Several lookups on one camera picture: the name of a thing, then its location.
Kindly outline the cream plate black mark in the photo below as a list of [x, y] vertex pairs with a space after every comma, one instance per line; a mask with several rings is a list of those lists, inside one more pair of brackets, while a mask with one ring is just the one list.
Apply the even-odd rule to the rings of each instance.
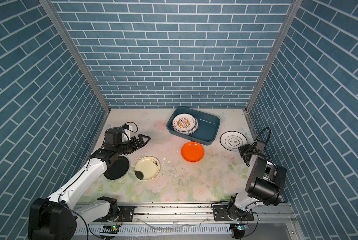
[[148, 181], [155, 178], [161, 169], [159, 160], [155, 157], [144, 157], [140, 159], [134, 168], [136, 177], [142, 181]]

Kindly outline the black round plate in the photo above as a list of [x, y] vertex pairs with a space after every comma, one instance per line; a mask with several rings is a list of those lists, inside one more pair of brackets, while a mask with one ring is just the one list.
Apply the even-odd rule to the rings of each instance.
[[124, 156], [120, 156], [119, 159], [104, 172], [104, 176], [109, 180], [117, 180], [127, 173], [129, 167], [129, 160]]

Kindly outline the white plate orange sunburst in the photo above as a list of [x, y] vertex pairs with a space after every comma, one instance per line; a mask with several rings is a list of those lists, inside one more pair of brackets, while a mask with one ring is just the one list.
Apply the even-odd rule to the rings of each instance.
[[197, 126], [197, 120], [190, 114], [179, 114], [174, 117], [172, 125], [178, 132], [188, 132]]

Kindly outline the orange plastic plate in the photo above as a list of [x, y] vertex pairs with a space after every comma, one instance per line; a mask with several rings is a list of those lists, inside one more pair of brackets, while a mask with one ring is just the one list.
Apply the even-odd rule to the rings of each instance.
[[203, 159], [205, 150], [202, 145], [195, 142], [189, 142], [183, 145], [181, 155], [187, 162], [196, 163]]

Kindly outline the green rim lettered plate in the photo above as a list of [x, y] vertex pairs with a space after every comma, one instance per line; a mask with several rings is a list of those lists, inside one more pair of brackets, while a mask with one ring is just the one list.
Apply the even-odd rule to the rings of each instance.
[[179, 133], [190, 135], [199, 128], [199, 123], [198, 120], [194, 118], [180, 117], [179, 119], [173, 120], [173, 127], [174, 130]]

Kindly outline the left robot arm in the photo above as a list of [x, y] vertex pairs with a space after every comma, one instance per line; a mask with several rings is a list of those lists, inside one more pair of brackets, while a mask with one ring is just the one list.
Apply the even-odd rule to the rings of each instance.
[[117, 199], [100, 197], [94, 203], [75, 210], [81, 196], [100, 177], [117, 180], [129, 170], [127, 155], [143, 148], [150, 137], [130, 137], [130, 123], [105, 131], [102, 146], [87, 163], [60, 189], [45, 199], [38, 198], [30, 206], [28, 238], [30, 240], [70, 240], [75, 231], [104, 218], [117, 222], [122, 218]]

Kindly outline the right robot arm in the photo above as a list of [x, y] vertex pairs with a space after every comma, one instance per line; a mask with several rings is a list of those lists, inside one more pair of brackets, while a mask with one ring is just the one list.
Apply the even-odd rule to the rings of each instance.
[[246, 165], [253, 168], [245, 190], [236, 193], [228, 203], [228, 216], [233, 221], [244, 219], [256, 206], [277, 206], [283, 201], [287, 170], [266, 159], [265, 146], [264, 142], [258, 141], [238, 148]]

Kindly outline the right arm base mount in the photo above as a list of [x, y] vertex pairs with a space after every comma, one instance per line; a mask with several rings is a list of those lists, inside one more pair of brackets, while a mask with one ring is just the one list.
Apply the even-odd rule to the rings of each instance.
[[245, 212], [236, 206], [229, 207], [228, 205], [212, 205], [214, 221], [227, 222], [227, 221], [253, 221], [254, 216], [252, 213]]

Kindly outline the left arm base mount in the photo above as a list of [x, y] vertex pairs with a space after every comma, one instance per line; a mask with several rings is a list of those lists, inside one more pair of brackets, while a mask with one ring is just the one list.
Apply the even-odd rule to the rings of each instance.
[[120, 222], [126, 222], [130, 223], [133, 220], [134, 212], [135, 212], [135, 206], [118, 206], [118, 212], [115, 213], [115, 218], [110, 218], [108, 216], [99, 218], [95, 220], [94, 222], [104, 222], [104, 223], [120, 223]]

